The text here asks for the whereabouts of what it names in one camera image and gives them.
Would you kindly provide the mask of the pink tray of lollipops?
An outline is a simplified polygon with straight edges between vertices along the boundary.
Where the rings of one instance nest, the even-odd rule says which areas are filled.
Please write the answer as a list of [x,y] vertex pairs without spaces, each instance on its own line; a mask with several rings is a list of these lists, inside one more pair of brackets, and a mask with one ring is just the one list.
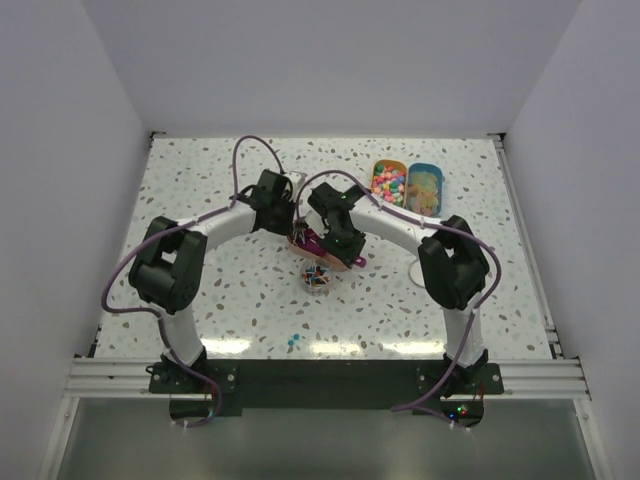
[[311,228],[294,228],[287,240],[289,248],[297,255],[318,262],[322,261],[337,272],[349,269],[341,260],[319,245],[319,237]]

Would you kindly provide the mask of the magenta plastic scoop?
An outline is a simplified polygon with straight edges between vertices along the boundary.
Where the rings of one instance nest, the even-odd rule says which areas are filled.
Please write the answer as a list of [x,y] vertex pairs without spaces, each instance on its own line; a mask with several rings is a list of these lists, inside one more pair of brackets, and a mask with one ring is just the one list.
[[338,259],[335,255],[330,254],[324,247],[318,243],[319,237],[311,228],[303,228],[296,230],[289,242],[295,247],[296,251],[309,258],[319,258],[331,264],[336,270],[344,271],[350,267],[356,266],[364,268],[367,264],[365,258],[358,256],[354,263],[349,267],[345,262]]

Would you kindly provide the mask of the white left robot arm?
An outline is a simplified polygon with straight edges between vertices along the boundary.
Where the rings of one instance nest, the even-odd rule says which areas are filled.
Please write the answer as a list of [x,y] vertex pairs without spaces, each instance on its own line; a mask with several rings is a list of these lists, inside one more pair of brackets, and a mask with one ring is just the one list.
[[207,368],[200,362],[206,357],[205,347],[192,310],[207,253],[259,230],[289,235],[295,197],[305,179],[303,173],[266,169],[255,185],[234,194],[226,207],[192,220],[160,216],[150,223],[128,281],[144,309],[158,318],[164,357],[175,364],[171,378],[183,391],[196,392],[207,380]]

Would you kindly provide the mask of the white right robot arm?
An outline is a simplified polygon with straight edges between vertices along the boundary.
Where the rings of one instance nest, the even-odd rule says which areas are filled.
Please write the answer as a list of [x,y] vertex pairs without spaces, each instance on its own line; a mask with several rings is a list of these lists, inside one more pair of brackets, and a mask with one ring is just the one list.
[[480,321],[475,318],[483,298],[489,263],[479,240],[459,216],[421,219],[388,203],[377,203],[354,185],[340,193],[322,183],[308,198],[306,224],[326,253],[352,267],[366,235],[376,235],[417,258],[424,288],[443,309],[446,330],[445,369],[448,386],[469,392],[481,380],[488,361]]

